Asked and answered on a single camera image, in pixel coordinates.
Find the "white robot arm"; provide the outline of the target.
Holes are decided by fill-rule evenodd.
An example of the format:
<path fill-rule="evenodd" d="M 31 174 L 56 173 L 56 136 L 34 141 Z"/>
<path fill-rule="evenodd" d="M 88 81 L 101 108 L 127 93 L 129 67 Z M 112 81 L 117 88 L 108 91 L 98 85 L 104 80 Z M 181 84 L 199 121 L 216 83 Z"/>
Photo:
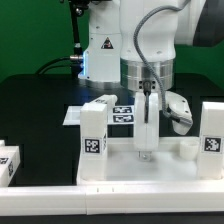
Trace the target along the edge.
<path fill-rule="evenodd" d="M 122 86 L 134 101 L 134 147 L 147 160 L 159 147 L 159 116 L 176 133 L 193 125 L 188 103 L 170 91 L 175 45 L 224 40 L 224 0 L 69 0 L 81 83 Z"/>

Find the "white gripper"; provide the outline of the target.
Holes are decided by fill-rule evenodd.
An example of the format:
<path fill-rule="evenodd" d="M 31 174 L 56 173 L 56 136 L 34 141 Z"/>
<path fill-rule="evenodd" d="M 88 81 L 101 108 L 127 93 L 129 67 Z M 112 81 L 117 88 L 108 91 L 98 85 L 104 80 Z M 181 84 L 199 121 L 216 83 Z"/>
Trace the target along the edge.
<path fill-rule="evenodd" d="M 159 97 L 151 93 L 149 98 L 137 92 L 134 102 L 134 146 L 142 162 L 152 160 L 152 152 L 159 144 Z"/>

